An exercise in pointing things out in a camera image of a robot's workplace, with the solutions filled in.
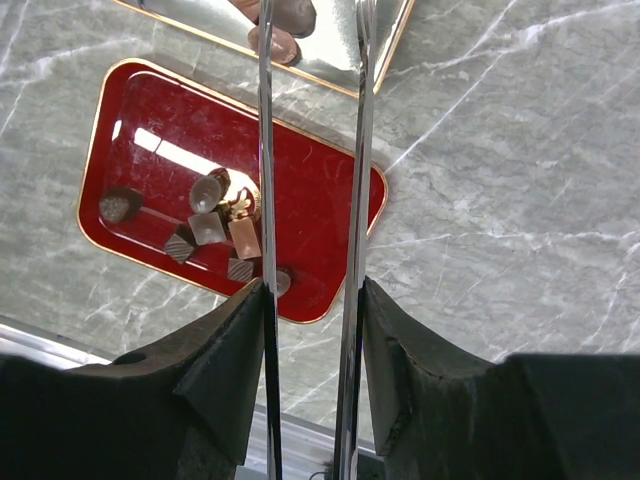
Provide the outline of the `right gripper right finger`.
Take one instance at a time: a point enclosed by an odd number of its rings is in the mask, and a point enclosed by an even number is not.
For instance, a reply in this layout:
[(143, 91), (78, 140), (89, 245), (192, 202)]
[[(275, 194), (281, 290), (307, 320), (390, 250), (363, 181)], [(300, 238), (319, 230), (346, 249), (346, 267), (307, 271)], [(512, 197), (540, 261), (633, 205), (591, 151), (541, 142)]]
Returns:
[(365, 283), (375, 449), (390, 479), (635, 479), (639, 359), (514, 354), (493, 364)]

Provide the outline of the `long metal tweezers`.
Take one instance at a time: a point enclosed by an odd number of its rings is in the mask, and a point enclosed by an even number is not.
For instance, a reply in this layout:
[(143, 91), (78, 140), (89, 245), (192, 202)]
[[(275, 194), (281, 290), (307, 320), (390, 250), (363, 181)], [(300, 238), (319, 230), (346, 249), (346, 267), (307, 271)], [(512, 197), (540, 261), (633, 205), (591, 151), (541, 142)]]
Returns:
[[(262, 195), (262, 276), (267, 399), (267, 475), (283, 476), (277, 306), (286, 315), (313, 296), (334, 299), (345, 293), (334, 454), (331, 476), (354, 479), (358, 465), (364, 265), (370, 205), (376, 9), (373, 1), (355, 4), (360, 77), (356, 151), (343, 153), (303, 135), (272, 116), (272, 1), (259, 16), (259, 163)], [(276, 271), (287, 268), (292, 283), (276, 294)]]

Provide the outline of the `light brown bar chocolate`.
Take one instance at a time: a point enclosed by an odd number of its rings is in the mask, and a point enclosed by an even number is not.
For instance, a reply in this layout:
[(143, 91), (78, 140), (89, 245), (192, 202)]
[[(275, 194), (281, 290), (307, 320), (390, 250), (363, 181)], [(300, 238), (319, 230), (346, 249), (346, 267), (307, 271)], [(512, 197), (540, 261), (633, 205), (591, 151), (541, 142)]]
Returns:
[(250, 217), (232, 220), (228, 228), (239, 259), (246, 260), (261, 256), (260, 242)]

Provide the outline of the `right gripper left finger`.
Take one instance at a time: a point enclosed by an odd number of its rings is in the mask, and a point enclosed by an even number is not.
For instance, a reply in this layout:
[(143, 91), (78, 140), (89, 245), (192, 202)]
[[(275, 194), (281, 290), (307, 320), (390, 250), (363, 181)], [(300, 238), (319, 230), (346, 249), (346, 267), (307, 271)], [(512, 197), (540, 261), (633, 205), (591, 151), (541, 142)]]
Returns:
[(5, 479), (231, 479), (245, 460), (263, 359), (255, 280), (107, 365), (1, 358)]

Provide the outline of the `caramel oval chocolate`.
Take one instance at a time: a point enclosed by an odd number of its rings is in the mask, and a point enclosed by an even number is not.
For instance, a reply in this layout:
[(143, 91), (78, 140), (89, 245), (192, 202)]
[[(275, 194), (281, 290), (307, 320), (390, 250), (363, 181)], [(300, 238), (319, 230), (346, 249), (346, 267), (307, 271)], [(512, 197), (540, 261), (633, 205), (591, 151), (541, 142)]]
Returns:
[[(252, 28), (247, 35), (251, 49), (258, 53), (259, 27)], [(301, 51), (294, 37), (279, 28), (272, 28), (271, 60), (284, 66), (293, 66), (301, 59)]]

